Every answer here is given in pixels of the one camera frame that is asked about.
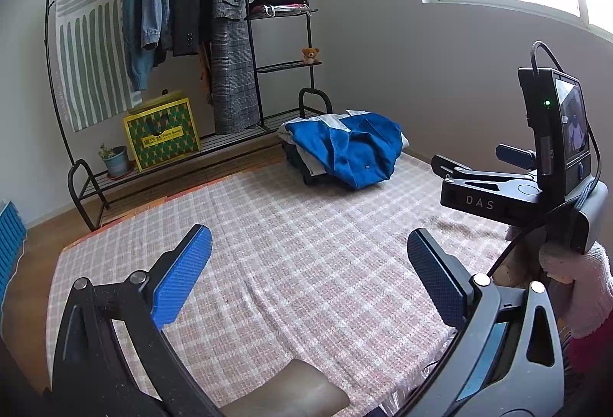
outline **screw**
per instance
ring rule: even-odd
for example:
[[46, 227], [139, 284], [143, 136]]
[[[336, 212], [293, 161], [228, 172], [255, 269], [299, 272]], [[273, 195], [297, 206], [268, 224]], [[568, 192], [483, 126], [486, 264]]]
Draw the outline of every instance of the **screw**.
[[85, 277], [81, 277], [76, 279], [75, 283], [72, 285], [77, 290], [85, 289], [87, 285], [87, 279]]
[[542, 282], [538, 282], [537, 280], [530, 283], [530, 289], [532, 289], [535, 293], [539, 293], [539, 294], [545, 292], [545, 286], [543, 285]]
[[473, 280], [477, 286], [481, 286], [483, 288], [487, 287], [492, 282], [491, 279], [485, 275], [485, 273], [475, 273], [473, 275]]
[[132, 284], [142, 284], [147, 278], [147, 274], [142, 270], [137, 270], [130, 275], [130, 282]]

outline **teddy bear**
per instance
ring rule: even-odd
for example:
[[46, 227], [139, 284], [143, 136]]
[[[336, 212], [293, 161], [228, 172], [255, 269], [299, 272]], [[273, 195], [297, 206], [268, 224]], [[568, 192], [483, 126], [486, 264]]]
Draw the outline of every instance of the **teddy bear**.
[[302, 55], [304, 56], [303, 62], [305, 64], [317, 64], [320, 60], [317, 59], [317, 54], [320, 53], [320, 49], [314, 49], [312, 47], [306, 47], [302, 49]]

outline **gray checkered coat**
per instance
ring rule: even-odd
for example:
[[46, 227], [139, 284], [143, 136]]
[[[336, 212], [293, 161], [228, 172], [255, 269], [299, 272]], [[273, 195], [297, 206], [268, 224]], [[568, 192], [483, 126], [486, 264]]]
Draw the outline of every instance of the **gray checkered coat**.
[[213, 0], [211, 95], [215, 132], [232, 134], [259, 120], [244, 0]]

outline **striped wall tapestry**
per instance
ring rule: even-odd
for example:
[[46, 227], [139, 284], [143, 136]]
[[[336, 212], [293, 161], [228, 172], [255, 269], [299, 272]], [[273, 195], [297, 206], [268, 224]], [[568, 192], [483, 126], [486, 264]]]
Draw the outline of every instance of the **striped wall tapestry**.
[[56, 0], [55, 37], [67, 116], [75, 132], [141, 102], [126, 72], [122, 0]]

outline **clothes rack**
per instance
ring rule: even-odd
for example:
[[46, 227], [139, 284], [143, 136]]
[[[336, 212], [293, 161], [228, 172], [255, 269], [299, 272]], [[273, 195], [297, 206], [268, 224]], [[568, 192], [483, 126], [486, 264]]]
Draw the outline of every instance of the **clothes rack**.
[[[183, 157], [177, 160], [171, 160], [165, 164], [152, 167], [142, 172], [130, 173], [129, 175], [125, 176], [124, 178], [120, 180], [111, 180], [110, 178], [108, 178], [106, 171], [94, 173], [91, 170], [91, 167], [87, 163], [87, 161], [85, 161], [82, 158], [75, 159], [72, 153], [72, 150], [70, 148], [70, 143], [68, 142], [68, 139], [66, 138], [64, 125], [62, 123], [62, 117], [59, 112], [59, 107], [57, 105], [57, 97], [55, 95], [55, 88], [53, 86], [53, 72], [51, 70], [51, 60], [50, 60], [50, 54], [49, 54], [50, 51], [49, 51], [49, 45], [48, 45], [49, 14], [50, 14], [50, 10], [54, 2], [55, 0], [54, 1], [46, 0], [46, 3], [45, 3], [45, 53], [47, 57], [47, 72], [48, 72], [49, 86], [51, 90], [51, 99], [53, 101], [53, 109], [55, 111], [57, 126], [59, 127], [59, 131], [62, 135], [62, 141], [64, 143], [64, 147], [66, 148], [66, 154], [68, 155], [68, 158], [71, 164], [71, 167], [68, 172], [68, 181], [67, 181], [68, 191], [70, 193], [70, 197], [72, 198], [72, 202], [74, 203], [75, 207], [79, 211], [79, 214], [81, 215], [84, 222], [87, 224], [87, 226], [90, 228], [91, 231], [95, 231], [96, 229], [100, 228], [100, 225], [102, 223], [103, 213], [105, 210], [110, 208], [111, 204], [117, 203], [118, 201], [124, 200], [126, 198], [130, 198], [136, 194], [149, 190], [152, 187], [155, 187], [156, 185], [158, 185], [158, 183], [152, 183], [150, 185], [144, 184], [138, 190], [128, 192], [128, 194], [123, 194], [115, 198], [111, 198], [111, 197], [107, 198], [107, 193], [110, 191], [113, 191], [114, 189], [117, 189], [119, 186], [133, 182], [134, 180], [137, 180], [142, 177], [147, 177], [153, 173], [164, 171], [170, 167], [174, 167], [174, 166], [177, 166], [178, 164], [184, 163], [185, 161], [194, 160], [195, 158], [199, 158], [204, 155], [211, 154], [213, 152], [216, 152], [222, 149], [228, 149], [229, 147], [234, 147], [244, 142], [252, 141], [253, 139], [257, 139], [259, 137], [266, 136], [268, 134], [272, 134], [276, 132], [276, 130], [281, 125], [281, 123], [295, 118], [296, 113], [298, 113], [300, 117], [302, 118], [324, 114], [323, 111], [319, 111], [318, 109], [314, 109], [304, 104], [304, 97], [306, 94], [311, 94], [311, 95], [320, 97], [324, 101], [324, 104], [326, 106], [326, 113], [327, 114], [332, 113], [332, 104], [328, 96], [321, 90], [318, 90], [315, 88], [315, 76], [313, 73], [313, 66], [315, 66], [315, 64], [321, 64], [321, 63], [305, 64], [302, 61], [289, 61], [286, 63], [278, 63], [278, 64], [272, 64], [269, 66], [257, 67], [256, 51], [255, 51], [255, 47], [253, 43], [253, 29], [251, 26], [252, 19], [256, 19], [256, 18], [249, 17], [249, 0], [245, 0], [245, 4], [246, 4], [245, 9], [246, 9], [246, 14], [247, 14], [246, 23], [247, 23], [247, 30], [249, 34], [249, 44], [251, 46], [251, 56], [253, 57], [254, 77], [255, 77], [256, 93], [257, 93], [257, 104], [258, 104], [258, 109], [259, 109], [258, 123], [254, 125], [253, 127], [243, 130], [242, 132], [239, 132], [237, 134], [229, 134], [229, 135], [209, 134], [209, 135], [202, 136], [200, 138], [201, 144], [202, 144], [202, 148], [200, 152], [193, 153], [187, 157]], [[304, 15], [306, 17], [306, 34], [307, 34], [307, 41], [308, 41], [309, 47], [313, 46], [312, 32], [311, 32], [311, 13], [315, 11], [316, 9], [311, 9], [310, 11], [296, 11], [295, 14], [292, 14], [295, 16]], [[258, 75], [263, 74], [263, 73], [282, 71], [286, 69], [294, 69], [297, 67], [308, 67], [309, 72], [310, 72], [310, 86], [305, 87], [300, 90], [298, 94], [298, 107], [265, 117], [264, 111], [262, 108], [262, 99], [260, 95]], [[185, 177], [199, 170], [203, 170], [203, 169], [215, 166], [217, 164], [225, 163], [226, 161], [231, 161], [236, 158], [240, 158], [246, 155], [253, 154], [254, 152], [257, 152], [261, 149], [265, 149], [266, 147], [267, 146], [260, 147], [258, 149], [253, 149], [253, 150], [244, 152], [242, 154], [233, 156], [231, 158], [226, 158], [225, 160], [218, 161], [216, 163], [205, 164], [204, 166], [199, 166], [187, 172], [180, 173], [180, 175], [173, 175], [171, 177], [168, 177], [164, 180], [164, 182], [169, 182], [177, 178]], [[75, 175], [81, 170], [85, 171], [85, 175], [87, 177], [80, 191], [77, 192], [77, 189], [75, 187], [74, 178], [75, 178]], [[88, 212], [85, 210], [83, 202], [85, 200], [88, 200], [89, 198], [94, 198], [96, 196], [100, 199], [100, 209], [99, 209], [97, 217], [94, 220], [92, 220], [90, 218], [90, 215], [88, 215]]]

